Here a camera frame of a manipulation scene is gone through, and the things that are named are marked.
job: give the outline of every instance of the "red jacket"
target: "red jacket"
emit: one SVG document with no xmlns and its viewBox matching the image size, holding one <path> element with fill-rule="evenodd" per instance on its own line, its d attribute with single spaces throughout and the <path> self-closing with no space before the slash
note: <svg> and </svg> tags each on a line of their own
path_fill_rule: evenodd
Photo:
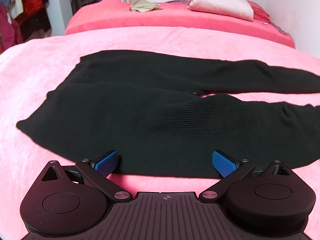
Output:
<svg viewBox="0 0 320 240">
<path fill-rule="evenodd" d="M 22 0 L 23 13 L 20 14 L 16 21 L 19 25 L 32 17 L 36 12 L 44 8 L 42 0 Z"/>
</svg>

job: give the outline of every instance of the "mattress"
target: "mattress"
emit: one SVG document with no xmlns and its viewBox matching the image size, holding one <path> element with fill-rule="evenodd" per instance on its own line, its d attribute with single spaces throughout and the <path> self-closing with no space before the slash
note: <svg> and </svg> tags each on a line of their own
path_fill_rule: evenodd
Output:
<svg viewBox="0 0 320 240">
<path fill-rule="evenodd" d="M 78 10 L 69 21 L 66 34 L 115 27 L 181 26 L 244 34 L 295 48 L 290 35 L 260 20 L 250 22 L 224 15 L 194 12 L 188 10 L 184 3 L 160 3 L 160 6 L 162 10 L 141 13 L 130 11 L 130 3 L 102 0 Z"/>
<path fill-rule="evenodd" d="M 269 65 L 303 69 L 320 75 L 320 59 L 288 46 L 255 37 L 215 30 L 184 27 L 125 27 L 80 32 L 14 46 L 0 55 L 0 237 L 20 240 L 27 233 L 19 214 L 20 203 L 49 160 L 72 162 L 41 148 L 15 124 L 27 118 L 79 62 L 81 56 L 107 49 L 153 51 L 184 57 L 221 60 L 258 59 Z M 320 105 L 320 94 L 284 95 L 248 93 L 234 95 L 244 101 L 287 101 L 297 105 Z M 294 170 L 320 195 L 320 161 Z M 109 178 L 130 191 L 195 191 L 218 180 L 161 178 L 111 174 Z M 320 203 L 309 216 L 305 230 L 320 239 Z"/>
</svg>

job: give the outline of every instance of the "white pillow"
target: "white pillow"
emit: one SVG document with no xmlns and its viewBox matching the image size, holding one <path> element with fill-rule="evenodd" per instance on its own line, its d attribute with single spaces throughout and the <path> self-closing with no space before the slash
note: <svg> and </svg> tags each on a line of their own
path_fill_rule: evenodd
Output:
<svg viewBox="0 0 320 240">
<path fill-rule="evenodd" d="M 253 9 L 247 0 L 189 0 L 187 8 L 253 21 Z"/>
</svg>

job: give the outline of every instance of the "crosshair marking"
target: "crosshair marking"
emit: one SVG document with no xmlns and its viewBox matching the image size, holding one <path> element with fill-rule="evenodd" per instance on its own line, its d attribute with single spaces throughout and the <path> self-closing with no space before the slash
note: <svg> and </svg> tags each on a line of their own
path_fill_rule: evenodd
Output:
<svg viewBox="0 0 320 240">
<path fill-rule="evenodd" d="M 163 197 L 163 199 L 165 199 L 166 201 L 168 201 L 169 199 L 171 199 L 171 197 L 170 197 L 169 195 L 165 195 L 165 196 Z"/>
</svg>

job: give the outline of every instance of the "beige cloth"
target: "beige cloth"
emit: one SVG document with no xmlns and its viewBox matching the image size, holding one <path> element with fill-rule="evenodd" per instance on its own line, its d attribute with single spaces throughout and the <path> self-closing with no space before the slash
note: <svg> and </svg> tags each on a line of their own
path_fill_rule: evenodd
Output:
<svg viewBox="0 0 320 240">
<path fill-rule="evenodd" d="M 9 12 L 12 18 L 17 18 L 20 14 L 23 13 L 22 0 L 12 0 L 9 5 Z"/>
<path fill-rule="evenodd" d="M 159 4 L 148 2 L 147 0 L 133 0 L 130 6 L 131 11 L 148 12 L 163 9 Z"/>
</svg>

